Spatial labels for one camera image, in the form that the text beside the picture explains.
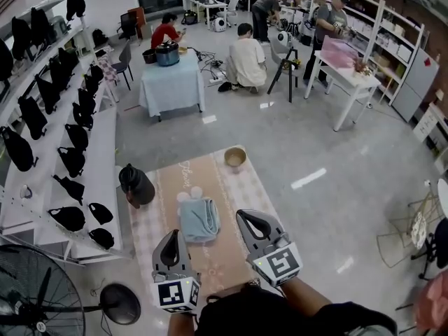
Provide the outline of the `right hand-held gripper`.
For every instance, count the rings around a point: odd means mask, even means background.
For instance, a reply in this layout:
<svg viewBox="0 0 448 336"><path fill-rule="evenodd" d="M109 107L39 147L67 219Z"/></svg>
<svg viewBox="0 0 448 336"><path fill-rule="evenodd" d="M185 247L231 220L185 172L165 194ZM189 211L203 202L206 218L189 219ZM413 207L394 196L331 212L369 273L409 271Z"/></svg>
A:
<svg viewBox="0 0 448 336"><path fill-rule="evenodd" d="M250 253L246 261L271 287L276 288L299 274L303 262L298 248L287 234L282 234L283 227L275 217L254 209L239 209L236 219ZM260 249L261 240L275 241Z"/></svg>

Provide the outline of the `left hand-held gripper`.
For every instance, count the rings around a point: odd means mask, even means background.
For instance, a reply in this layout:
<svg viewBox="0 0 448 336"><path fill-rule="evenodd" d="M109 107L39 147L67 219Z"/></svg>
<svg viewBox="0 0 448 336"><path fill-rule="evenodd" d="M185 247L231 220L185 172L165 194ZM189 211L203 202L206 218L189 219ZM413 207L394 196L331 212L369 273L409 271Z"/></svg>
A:
<svg viewBox="0 0 448 336"><path fill-rule="evenodd" d="M201 273L183 275L169 270L191 269L190 254L181 231L174 229L166 234L153 252L153 284L151 293L154 305L170 314L189 313L197 308L201 288Z"/></svg>

